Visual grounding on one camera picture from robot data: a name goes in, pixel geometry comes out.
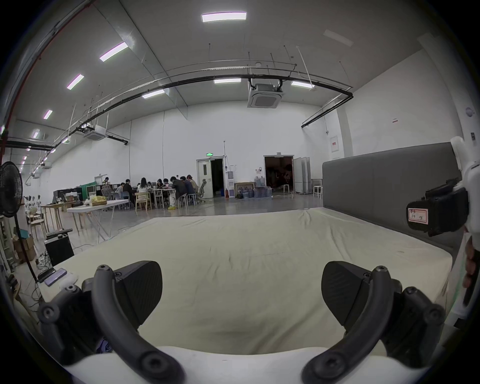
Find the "wooden stool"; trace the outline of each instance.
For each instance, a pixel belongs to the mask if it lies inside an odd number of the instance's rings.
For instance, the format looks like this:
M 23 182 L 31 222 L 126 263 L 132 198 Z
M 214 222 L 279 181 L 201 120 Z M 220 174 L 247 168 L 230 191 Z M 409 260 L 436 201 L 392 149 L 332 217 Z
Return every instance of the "wooden stool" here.
M 40 225 L 40 228 L 42 229 L 43 237 L 46 239 L 47 238 L 47 228 L 45 227 L 45 220 L 40 219 L 40 220 L 35 220 L 30 223 L 30 227 L 33 229 L 35 228 L 35 237 L 38 240 L 38 235 L 36 233 L 36 227 Z

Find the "beige mattress cover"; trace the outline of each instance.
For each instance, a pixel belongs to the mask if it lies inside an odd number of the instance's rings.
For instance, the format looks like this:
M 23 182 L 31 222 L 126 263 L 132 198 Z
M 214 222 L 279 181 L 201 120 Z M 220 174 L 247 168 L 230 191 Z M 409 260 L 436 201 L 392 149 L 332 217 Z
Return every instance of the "beige mattress cover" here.
M 100 264 L 154 260 L 160 303 L 140 326 L 154 346 L 227 354 L 329 347 L 344 329 L 324 303 L 331 260 L 385 265 L 403 287 L 435 300 L 452 258 L 421 240 L 325 208 L 252 215 L 154 218 L 87 249 L 59 267 L 77 285 Z M 41 284 L 46 300 L 59 290 Z

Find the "electric fan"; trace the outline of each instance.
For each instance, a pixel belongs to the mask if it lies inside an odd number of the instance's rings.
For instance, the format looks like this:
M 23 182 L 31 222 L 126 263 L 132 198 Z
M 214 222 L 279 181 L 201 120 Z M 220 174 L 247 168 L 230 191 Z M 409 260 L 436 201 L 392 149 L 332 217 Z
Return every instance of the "electric fan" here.
M 3 163 L 0 167 L 0 213 L 5 217 L 15 217 L 15 227 L 18 239 L 22 239 L 20 227 L 18 225 L 17 212 L 22 202 L 22 176 L 17 166 L 11 161 Z M 33 272 L 30 261 L 28 260 L 24 242 L 20 241 L 24 260 L 28 263 L 28 268 L 35 281 L 37 278 Z

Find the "label sticker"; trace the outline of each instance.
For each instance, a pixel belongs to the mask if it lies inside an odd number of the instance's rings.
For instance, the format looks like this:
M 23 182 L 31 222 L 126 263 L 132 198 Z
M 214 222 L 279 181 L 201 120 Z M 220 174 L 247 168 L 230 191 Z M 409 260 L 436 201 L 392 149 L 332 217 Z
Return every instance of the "label sticker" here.
M 414 223 L 428 224 L 428 209 L 409 208 L 408 221 Z

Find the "white folding table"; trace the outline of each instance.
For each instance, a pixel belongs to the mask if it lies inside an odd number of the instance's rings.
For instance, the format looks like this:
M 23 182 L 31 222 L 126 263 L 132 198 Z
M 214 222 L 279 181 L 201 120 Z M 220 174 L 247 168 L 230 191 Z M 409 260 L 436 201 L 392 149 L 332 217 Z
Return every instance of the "white folding table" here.
M 106 236 L 107 237 L 110 237 L 111 235 L 111 232 L 112 232 L 112 221 L 113 221 L 113 213 L 115 212 L 115 207 L 117 205 L 121 205 L 121 204 L 125 204 L 125 203 L 128 203 L 128 199 L 123 199 L 123 200 L 109 200 L 107 201 L 106 204 L 104 205 L 95 205 L 95 206 L 90 206 L 90 205 L 82 205 L 82 206 L 79 206 L 79 207 L 73 207 L 73 208 L 67 208 L 67 212 L 69 213 L 72 213 L 72 214 L 80 214 L 80 213 L 86 213 L 86 216 L 88 218 L 88 221 L 90 221 L 90 223 L 92 224 L 93 228 L 95 228 L 95 230 L 98 232 L 98 240 L 97 240 L 97 243 L 100 242 L 100 238 L 102 238 L 104 241 L 106 240 L 102 233 L 100 232 L 100 230 L 102 229 Z M 101 221 L 102 221 L 102 212 L 105 210 L 105 209 L 108 209 L 108 208 L 112 208 L 112 217 L 110 218 L 110 228 L 109 228 L 109 231 L 107 232 L 105 230 L 105 228 L 103 228 L 102 224 L 101 224 Z M 94 214 L 94 211 L 100 211 L 100 217 L 97 219 L 95 214 Z M 96 226 L 89 213 L 92 214 L 96 224 L 98 226 Z

